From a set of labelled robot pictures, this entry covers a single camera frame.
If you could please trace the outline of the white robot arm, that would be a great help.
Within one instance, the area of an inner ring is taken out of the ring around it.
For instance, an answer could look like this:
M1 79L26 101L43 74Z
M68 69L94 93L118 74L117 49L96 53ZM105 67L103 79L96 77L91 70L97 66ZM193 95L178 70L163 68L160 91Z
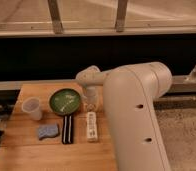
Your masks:
M171 171L153 101L171 87L172 74L161 62L124 65L101 71L90 66L76 75L88 103L103 108L114 145L118 171Z

